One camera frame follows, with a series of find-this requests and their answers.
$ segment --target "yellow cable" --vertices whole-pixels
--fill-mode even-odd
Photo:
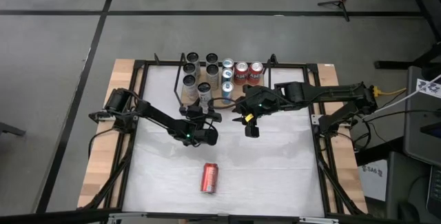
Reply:
[[[387,95],[387,96],[390,96],[390,95],[393,95],[393,94],[401,93],[402,91],[405,91],[405,90],[406,90],[406,88],[399,89],[399,90],[396,90],[396,91],[394,91],[394,92],[382,92],[382,91],[379,90],[379,93],[378,93],[378,94],[380,94],[380,95]]]

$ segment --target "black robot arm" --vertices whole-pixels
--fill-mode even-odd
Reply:
[[[135,98],[135,106],[128,110],[127,106],[131,97]],[[222,121],[220,114],[213,110],[204,114],[202,108],[195,105],[180,110],[187,119],[176,120],[153,107],[149,102],[142,100],[134,92],[123,88],[113,89],[104,109],[115,116],[114,130],[130,133],[134,128],[133,120],[142,117],[165,128],[170,136],[181,141],[185,146],[201,143],[215,145],[218,138],[217,130],[212,125],[205,129],[204,125],[206,119],[212,119],[216,122]]]
[[[371,114],[377,110],[372,89],[364,83],[341,86],[316,87],[308,83],[289,82],[277,83],[274,89],[265,86],[244,85],[245,96],[236,100],[233,112],[242,115],[234,119],[245,127],[245,135],[259,137],[257,119],[278,111],[299,110],[312,103],[347,101],[342,108],[330,115],[319,118],[320,132],[335,132],[338,125],[356,114]]]

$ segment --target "wooden plank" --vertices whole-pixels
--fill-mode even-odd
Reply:
[[[114,88],[129,88],[133,65],[134,59],[117,59],[115,61],[103,105]],[[96,132],[108,130],[112,125],[113,121],[100,122]],[[116,131],[110,131],[95,138],[88,168],[85,171],[78,207],[88,204],[109,179],[117,139],[118,132]]]
[[[332,64],[318,64],[318,75],[321,86],[338,85],[337,73]],[[343,103],[325,103],[325,111],[332,114],[343,106]],[[348,129],[340,128],[339,132],[351,136]],[[357,207],[367,213],[367,206],[363,189],[361,187],[360,176],[355,154],[353,153],[352,142],[344,136],[336,136],[331,139],[334,150],[334,160],[336,162],[338,180],[345,189],[349,197]]]

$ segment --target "red can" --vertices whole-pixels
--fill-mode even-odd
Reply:
[[[215,163],[206,163],[204,173],[202,174],[201,191],[204,193],[215,193],[216,182],[218,180],[218,165]]]
[[[263,65],[261,62],[253,62],[249,67],[248,83],[258,84],[262,75]]]
[[[246,62],[238,62],[234,68],[234,83],[242,85],[247,82],[248,64]]]

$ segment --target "black stand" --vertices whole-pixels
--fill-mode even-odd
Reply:
[[[441,55],[441,43],[434,45],[429,51],[425,52],[423,55],[418,57],[416,60],[411,62],[401,62],[401,61],[375,61],[373,65],[376,69],[390,69],[390,70],[407,70],[409,66],[417,66],[421,68],[422,66],[428,64],[432,59]]]
[[[2,133],[10,133],[17,136],[23,136],[25,135],[26,131],[20,130],[16,127],[12,127],[11,125],[5,123],[0,123],[0,134]]]
[[[335,6],[339,7],[341,10],[343,10],[343,15],[345,16],[346,21],[349,21],[349,16],[347,14],[346,7],[345,7],[345,1],[346,0],[326,1],[326,2],[317,3],[317,5],[318,6],[325,6],[328,4],[335,5]]]

